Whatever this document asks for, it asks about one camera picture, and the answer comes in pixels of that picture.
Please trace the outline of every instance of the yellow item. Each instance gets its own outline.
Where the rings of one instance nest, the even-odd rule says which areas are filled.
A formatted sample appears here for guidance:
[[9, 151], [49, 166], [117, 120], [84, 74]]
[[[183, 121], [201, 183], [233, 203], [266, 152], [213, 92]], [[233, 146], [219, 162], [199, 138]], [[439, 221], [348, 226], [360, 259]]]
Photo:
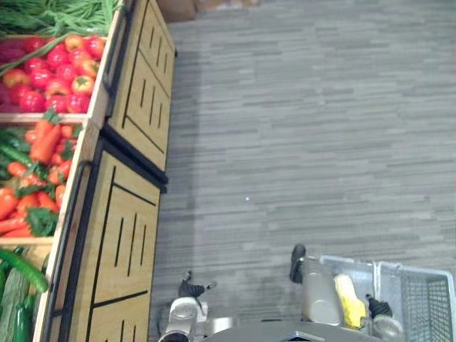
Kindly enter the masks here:
[[366, 305], [356, 296], [350, 277], [339, 274], [334, 277], [336, 290], [342, 303], [345, 324], [352, 328], [361, 327], [361, 318], [367, 316]]

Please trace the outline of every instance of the wire basket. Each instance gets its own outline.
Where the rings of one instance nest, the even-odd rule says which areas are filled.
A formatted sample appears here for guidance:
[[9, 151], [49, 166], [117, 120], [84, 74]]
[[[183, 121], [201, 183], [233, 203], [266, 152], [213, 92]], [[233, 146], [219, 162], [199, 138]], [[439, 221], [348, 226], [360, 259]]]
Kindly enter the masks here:
[[384, 261], [363, 262], [323, 255], [335, 276], [351, 277], [356, 294], [387, 301], [402, 324], [407, 342], [452, 342], [456, 338], [456, 299], [452, 275]]

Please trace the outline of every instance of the produce display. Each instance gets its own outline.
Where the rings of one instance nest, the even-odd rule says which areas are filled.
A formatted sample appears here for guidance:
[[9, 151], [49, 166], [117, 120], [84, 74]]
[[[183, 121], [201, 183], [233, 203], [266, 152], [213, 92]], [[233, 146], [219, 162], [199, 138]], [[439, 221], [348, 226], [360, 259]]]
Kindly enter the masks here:
[[[4, 39], [0, 113], [42, 113], [49, 108], [87, 113], [104, 46], [101, 37], [74, 34], [60, 43], [41, 37]], [[40, 50], [44, 54], [35, 56]]]
[[14, 251], [0, 248], [0, 342], [29, 342], [36, 315], [37, 297], [48, 282], [41, 271], [21, 256], [23, 247]]
[[53, 235], [80, 131], [60, 119], [51, 108], [31, 130], [0, 129], [1, 238]]
[[0, 36], [41, 34], [107, 35], [117, 0], [0, 1]]

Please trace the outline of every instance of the gray carpet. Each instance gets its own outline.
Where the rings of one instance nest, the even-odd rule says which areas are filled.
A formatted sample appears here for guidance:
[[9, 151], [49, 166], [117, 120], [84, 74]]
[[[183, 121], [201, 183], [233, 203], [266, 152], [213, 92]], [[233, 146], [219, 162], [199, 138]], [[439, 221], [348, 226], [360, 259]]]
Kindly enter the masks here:
[[455, 274], [454, 19], [453, 0], [280, 0], [170, 25], [152, 314], [192, 269], [243, 321], [296, 318], [298, 242]]

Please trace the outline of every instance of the tomato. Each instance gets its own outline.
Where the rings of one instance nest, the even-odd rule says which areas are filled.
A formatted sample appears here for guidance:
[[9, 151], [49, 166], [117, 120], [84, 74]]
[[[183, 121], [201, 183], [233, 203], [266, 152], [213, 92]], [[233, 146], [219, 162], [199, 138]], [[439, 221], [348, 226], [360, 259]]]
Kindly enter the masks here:
[[95, 60], [99, 61], [103, 55], [105, 41], [100, 37], [90, 37], [85, 41], [85, 47]]
[[43, 112], [46, 109], [44, 96], [37, 91], [28, 91], [19, 101], [19, 107], [25, 113]]
[[24, 63], [24, 70], [27, 73], [31, 73], [35, 69], [47, 69], [47, 68], [48, 68], [48, 64], [46, 63], [46, 61], [41, 58], [38, 58], [38, 57], [30, 58]]
[[21, 69], [11, 69], [3, 76], [3, 83], [7, 88], [13, 88], [16, 84], [30, 84], [30, 78]]
[[71, 34], [65, 38], [65, 46], [68, 52], [71, 52], [75, 48], [83, 48], [84, 45], [84, 38], [75, 34]]
[[30, 78], [33, 87], [44, 90], [53, 75], [48, 69], [35, 69], [31, 72]]
[[46, 40], [39, 37], [30, 37], [24, 41], [24, 50], [27, 53], [34, 52], [46, 45]]
[[77, 76], [78, 72], [76, 71], [76, 68], [71, 64], [62, 64], [56, 69], [56, 77], [69, 83], [73, 82]]
[[83, 48], [75, 48], [70, 52], [68, 59], [75, 67], [78, 67], [81, 61], [85, 59], [92, 59], [92, 56]]
[[48, 53], [46, 60], [48, 61], [49, 66], [55, 69], [62, 64], [68, 63], [68, 54], [59, 48], [54, 48]]
[[67, 81], [59, 80], [57, 78], [53, 78], [46, 84], [46, 89], [44, 91], [44, 95], [46, 97], [52, 95], [70, 95], [71, 88]]
[[85, 59], [81, 61], [81, 63], [79, 64], [78, 71], [81, 75], [86, 75], [95, 78], [97, 77], [97, 72], [99, 68], [99, 62], [95, 62], [93, 59]]
[[10, 98], [11, 103], [18, 105], [21, 101], [22, 96], [28, 91], [31, 91], [31, 86], [26, 84], [16, 84], [13, 88], [11, 88]]
[[46, 110], [53, 107], [57, 113], [66, 113], [66, 96], [52, 95], [46, 100]]
[[75, 94], [90, 95], [95, 82], [89, 76], [78, 76], [71, 84], [71, 90]]
[[89, 96], [71, 94], [66, 99], [66, 109], [69, 113], [87, 113], [89, 103]]
[[[50, 37], [50, 39], [48, 39], [46, 43], [50, 43], [50, 42], [55, 41], [55, 40], [56, 40], [56, 37]], [[59, 43], [56, 46], [54, 46], [52, 49], [53, 50], [66, 51], [66, 46], [65, 46], [64, 43]]]

